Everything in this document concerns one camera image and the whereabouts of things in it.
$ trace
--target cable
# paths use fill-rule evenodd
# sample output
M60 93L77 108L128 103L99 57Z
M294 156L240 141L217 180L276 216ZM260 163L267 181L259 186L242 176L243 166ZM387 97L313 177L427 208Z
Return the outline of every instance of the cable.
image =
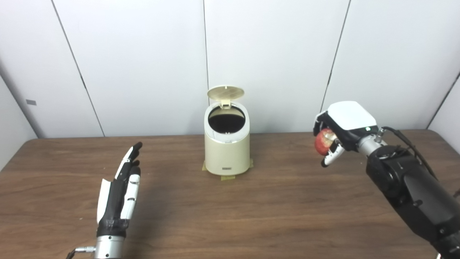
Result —
M67 257L65 259L72 259L74 255L75 255L75 249L72 250L69 254L67 254Z
M415 153L415 157L419 157L420 161L423 163L423 165L426 167L426 169L428 170L428 172L431 174L431 176L433 176L436 180L437 180L437 177L436 175L434 174L433 170L431 169L430 165L428 164L428 162L425 160L425 158L422 156L422 154L415 148L415 146L410 142L410 140L402 133L400 132L399 130L396 130L394 128L391 128L391 127L382 127L382 129L384 130L389 130L391 132L393 132L393 134L395 136L397 136L400 140L402 140L406 145L408 145Z

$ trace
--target red apple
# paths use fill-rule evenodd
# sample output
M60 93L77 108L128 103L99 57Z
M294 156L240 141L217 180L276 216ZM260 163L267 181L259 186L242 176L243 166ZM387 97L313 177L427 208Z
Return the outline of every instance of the red apple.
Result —
M329 147L337 136L330 128L325 128L319 132L315 139L315 149L321 155L328 154Z

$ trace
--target trash can lid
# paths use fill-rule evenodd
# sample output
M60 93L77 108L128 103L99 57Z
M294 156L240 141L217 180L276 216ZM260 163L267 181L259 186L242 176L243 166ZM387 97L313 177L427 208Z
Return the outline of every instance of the trash can lid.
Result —
M231 85L219 85L209 89L209 98L213 100L236 100L244 95L244 90Z

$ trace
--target robotic arm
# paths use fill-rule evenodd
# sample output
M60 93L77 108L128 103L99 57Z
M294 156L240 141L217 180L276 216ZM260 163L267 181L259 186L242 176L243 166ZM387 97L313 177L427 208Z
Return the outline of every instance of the robotic arm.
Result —
M460 259L460 206L442 188L431 168L399 131L379 129L362 106L354 101L332 104L317 115L313 134L330 128L337 136L321 165L331 165L344 151L367 158L366 173L407 226L427 240L439 258ZM382 136L392 131L409 147L387 145Z
M77 247L75 253L94 253L95 259L121 259L126 229L132 217L138 196L141 170L139 149L142 143L132 146L121 160L113 181L102 180L97 212L97 242L95 247Z

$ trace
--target trash can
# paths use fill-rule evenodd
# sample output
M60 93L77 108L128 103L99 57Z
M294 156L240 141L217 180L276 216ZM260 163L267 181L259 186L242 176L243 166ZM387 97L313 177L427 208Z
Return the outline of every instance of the trash can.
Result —
M207 92L216 100L204 115L205 166L215 175L232 176L246 172L249 155L249 115L246 108L233 100L244 90L229 85L216 86Z

